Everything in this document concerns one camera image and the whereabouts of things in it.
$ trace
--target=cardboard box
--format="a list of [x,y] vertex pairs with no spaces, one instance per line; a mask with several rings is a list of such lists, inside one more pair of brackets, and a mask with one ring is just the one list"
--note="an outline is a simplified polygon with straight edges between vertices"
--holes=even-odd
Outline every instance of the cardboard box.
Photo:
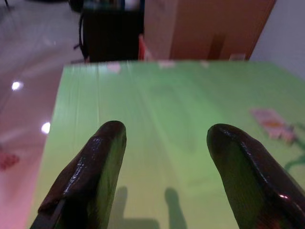
[[156,59],[249,59],[275,0],[146,0],[144,39]]

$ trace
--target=glossy floor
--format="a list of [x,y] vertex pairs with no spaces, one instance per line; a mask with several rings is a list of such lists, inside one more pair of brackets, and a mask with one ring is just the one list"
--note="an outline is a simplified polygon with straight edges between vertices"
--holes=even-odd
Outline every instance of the glossy floor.
[[8,3],[0,1],[0,154],[19,160],[0,169],[0,222],[22,229],[47,137],[41,127],[51,122],[64,64],[81,59],[79,15],[67,2]]

